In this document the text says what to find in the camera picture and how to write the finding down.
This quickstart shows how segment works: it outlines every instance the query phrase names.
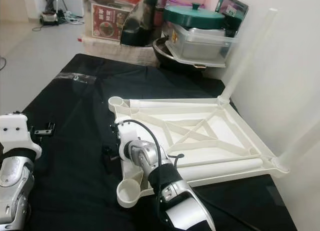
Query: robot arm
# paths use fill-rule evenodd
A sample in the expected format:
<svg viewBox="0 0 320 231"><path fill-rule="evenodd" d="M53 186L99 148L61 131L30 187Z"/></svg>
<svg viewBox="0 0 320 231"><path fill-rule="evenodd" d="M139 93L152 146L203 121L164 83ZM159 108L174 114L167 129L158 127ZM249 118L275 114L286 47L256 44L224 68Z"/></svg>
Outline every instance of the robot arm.
<svg viewBox="0 0 320 231"><path fill-rule="evenodd" d="M161 206L164 207L164 220L168 225L178 229L187 230L206 221L208 230L215 231L214 221L194 193L188 183L182 179L168 156L161 148L161 166L158 162L158 150L154 143L139 140L134 132L130 132L133 125L119 126L121 140L120 156L132 161L143 169L143 175L148 179L155 194L160 194Z"/></svg>
<svg viewBox="0 0 320 231"><path fill-rule="evenodd" d="M0 231L23 230L25 224L34 162L42 154L31 139L27 120L23 114L0 115Z"/></svg>

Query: cable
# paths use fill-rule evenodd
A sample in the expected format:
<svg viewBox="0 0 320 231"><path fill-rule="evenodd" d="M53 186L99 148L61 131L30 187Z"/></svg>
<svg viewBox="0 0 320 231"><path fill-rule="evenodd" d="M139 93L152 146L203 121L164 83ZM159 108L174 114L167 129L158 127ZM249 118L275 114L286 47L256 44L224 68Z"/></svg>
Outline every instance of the cable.
<svg viewBox="0 0 320 231"><path fill-rule="evenodd" d="M151 137L153 138L153 141L154 141L155 146L156 146L156 151L157 151L157 156L158 156L158 168L159 168L162 165L160 145L159 145L158 140L157 140L156 136L154 135L154 133L147 126L145 126L142 122L139 122L139 121L134 120L134 119L126 119L126 120L120 121L119 123L116 123L115 125L119 126L119 125L122 125L123 123L130 123L130 122L136 123L136 124L140 125L141 127L143 127L151 135ZM158 176L159 177L160 177L160 171L161 171L161 169L158 169ZM158 219L160 220L160 222L163 225L168 227L169 226L168 223L165 223L160 217L160 200L161 200L161 184L159 183L158 193L157 193L157 202L156 202L156 215L157 215Z"/></svg>
<svg viewBox="0 0 320 231"><path fill-rule="evenodd" d="M63 5L64 5L64 7L65 7L65 10L68 11L68 8L67 8L67 5L66 5L65 1L62 0L62 2L63 2Z"/></svg>
<svg viewBox="0 0 320 231"><path fill-rule="evenodd" d="M62 19L64 19L71 25L83 25L85 23L82 17L78 17L70 11L66 11L64 13L64 18L62 17Z"/></svg>
<svg viewBox="0 0 320 231"><path fill-rule="evenodd" d="M208 205L212 206L213 208L223 212L224 214L228 215L229 217L233 218L234 220L238 221L239 223L241 223L242 225L246 226L247 228L253 230L253 231L261 231L261 229L253 226L252 224L244 221L243 219L233 215L232 213L226 211L225 209L223 209L222 207L216 205L215 203L209 201L208 199L206 199L205 197L203 197L198 191L196 191L195 189L193 189L194 193L199 197L199 199L201 199L202 201L204 201L205 203L207 203Z"/></svg>
<svg viewBox="0 0 320 231"><path fill-rule="evenodd" d="M0 59L4 61L4 64L2 67L0 67L0 71L3 70L5 68L5 66L7 65L7 60L4 57L0 56Z"/></svg>
<svg viewBox="0 0 320 231"><path fill-rule="evenodd" d="M49 0L48 2L47 2L47 4L46 4L46 6L45 6L45 10L46 11L51 11L51 10L53 10L54 9L54 6L53 6L53 2L54 2L55 0Z"/></svg>
<svg viewBox="0 0 320 231"><path fill-rule="evenodd" d="M183 158L185 155L183 153L178 154L177 156L174 155L168 155L169 158L173 158L174 159L174 167L177 168L177 163L178 163L178 159Z"/></svg>
<svg viewBox="0 0 320 231"><path fill-rule="evenodd" d="M122 125L123 123L130 123L130 122L136 123L137 125L140 125L151 135L151 137L153 138L153 141L155 143L155 146L156 146L156 151L157 151L157 156L158 156L158 166L160 167L162 165L160 145L159 145L158 140L157 140L156 136L154 135L154 133L147 126L145 126L142 122L139 122L134 119L126 119L126 120L123 120L123 121L116 123L115 125L119 126L119 125Z"/></svg>
<svg viewBox="0 0 320 231"><path fill-rule="evenodd" d="M34 32L39 32L39 31L41 31L41 29L44 27L44 25L41 25L41 26L39 26L39 27L33 27L32 28L32 31L34 31Z"/></svg>

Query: plastic container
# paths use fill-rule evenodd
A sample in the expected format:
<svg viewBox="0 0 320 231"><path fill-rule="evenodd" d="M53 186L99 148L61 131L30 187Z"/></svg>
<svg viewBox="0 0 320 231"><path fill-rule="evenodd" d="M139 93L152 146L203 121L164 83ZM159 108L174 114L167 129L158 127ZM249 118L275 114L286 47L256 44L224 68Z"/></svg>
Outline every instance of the plastic container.
<svg viewBox="0 0 320 231"><path fill-rule="evenodd" d="M225 37L222 29L185 29L180 25L167 25L169 40L165 43L180 63L224 68L226 58L236 38Z"/></svg>

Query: black cable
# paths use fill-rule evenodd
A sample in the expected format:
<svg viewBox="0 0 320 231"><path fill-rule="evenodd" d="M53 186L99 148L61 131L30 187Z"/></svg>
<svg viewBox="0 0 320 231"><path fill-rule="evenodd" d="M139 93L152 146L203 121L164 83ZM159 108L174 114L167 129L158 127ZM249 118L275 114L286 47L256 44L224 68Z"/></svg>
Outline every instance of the black cable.
<svg viewBox="0 0 320 231"><path fill-rule="evenodd" d="M244 221L243 219L235 216L234 214L226 211L225 209L223 209L222 207L216 205L215 203L211 202L210 200L206 199L205 197L203 197L198 191L196 191L195 189L193 189L194 193L199 197L199 199L201 199L202 201L204 201L205 203L207 203L208 205L212 206L213 208L223 212L224 214L228 215L229 217L233 218L234 220L238 221L239 223L241 223L242 225L246 226L247 228L253 230L253 231L261 231L261 229L253 226L252 224Z"/></svg>
<svg viewBox="0 0 320 231"><path fill-rule="evenodd" d="M65 10L68 11L68 8L67 8L67 5L66 5L65 1L62 0L62 2L63 2L63 5L64 5L64 7L65 7Z"/></svg>
<svg viewBox="0 0 320 231"><path fill-rule="evenodd" d="M42 26L39 26L39 27L33 27L32 28L32 31L34 31L34 32L39 32L39 31L41 31L41 29L44 27L44 25L42 25Z"/></svg>
<svg viewBox="0 0 320 231"><path fill-rule="evenodd" d="M4 57L0 56L0 59L2 59L4 61L4 65L0 68L0 71L3 70L5 68L5 66L7 65L7 60Z"/></svg>
<svg viewBox="0 0 320 231"><path fill-rule="evenodd" d="M145 126L142 122L139 122L137 120L134 120L134 119L126 119L126 120L123 120L123 121L120 121L118 123L116 123L115 125L116 126L119 126L119 125L122 125L123 123L136 123L137 125L140 125L141 127L143 127L150 135L151 137L153 138L153 141L155 143L155 146L156 146L156 151L157 151L157 154L158 154L158 166L160 167L161 166L161 151L160 151L160 145L158 143L158 140L156 138L156 136L154 135L154 133L147 127Z"/></svg>
<svg viewBox="0 0 320 231"><path fill-rule="evenodd" d="M53 6L53 2L54 2L55 0L49 0L48 2L47 2L47 5L45 6L45 11L48 11L48 8L50 8L50 6L52 5L52 8L50 9L50 10L54 10L54 6Z"/></svg>
<svg viewBox="0 0 320 231"><path fill-rule="evenodd" d="M180 153L180 154L178 154L177 156L168 155L169 158L173 158L173 159L174 159L174 164L173 164L173 166L174 166L175 168L177 168L178 159L181 159L181 158L183 158L184 156L185 156L185 155L184 155L183 153Z"/></svg>
<svg viewBox="0 0 320 231"><path fill-rule="evenodd" d="M119 123L116 123L115 125L116 126L119 126L119 125L122 125L123 123L136 123L138 125L140 125L141 127L143 127L150 135L151 137L153 138L153 141L155 143L155 146L156 146L156 151L157 151L157 156L158 156L158 168L162 165L162 159L161 159L161 150L160 150L160 145L158 143L158 140L156 138L156 136L154 135L154 133L147 127L145 126L142 122L139 122L137 120L134 120L134 119L126 119L126 120L123 120L123 121L120 121ZM162 219L161 219L161 216L160 216L160 200L161 200L161 184L159 183L159 186L158 186L158 193L157 193L157 202L156 202L156 215L158 217L158 219L160 220L160 222L167 226L167 227L170 227L168 223L165 223ZM175 227L170 227L171 229L174 229L174 230L177 230L177 231L180 231L181 229L178 229L178 228L175 228Z"/></svg>

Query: black tablecloth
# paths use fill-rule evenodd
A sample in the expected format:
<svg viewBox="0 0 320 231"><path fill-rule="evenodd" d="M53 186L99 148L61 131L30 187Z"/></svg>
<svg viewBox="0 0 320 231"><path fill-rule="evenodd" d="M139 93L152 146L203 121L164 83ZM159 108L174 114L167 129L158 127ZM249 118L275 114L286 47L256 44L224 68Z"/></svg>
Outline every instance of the black tablecloth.
<svg viewBox="0 0 320 231"><path fill-rule="evenodd" d="M43 127L56 123L53 137L42 141L36 161L35 185L29 196L31 231L164 230L153 209L154 197L143 197L132 209L117 203L122 180L120 161L106 172L102 146L117 151L109 125L114 115L108 98L211 98L224 85L199 75L185 76L154 67L138 66L77 54L62 70L96 77L93 84L54 79L23 111L28 122ZM207 199L263 231L296 230L269 175L198 187ZM217 231L249 230L205 204Z"/></svg>

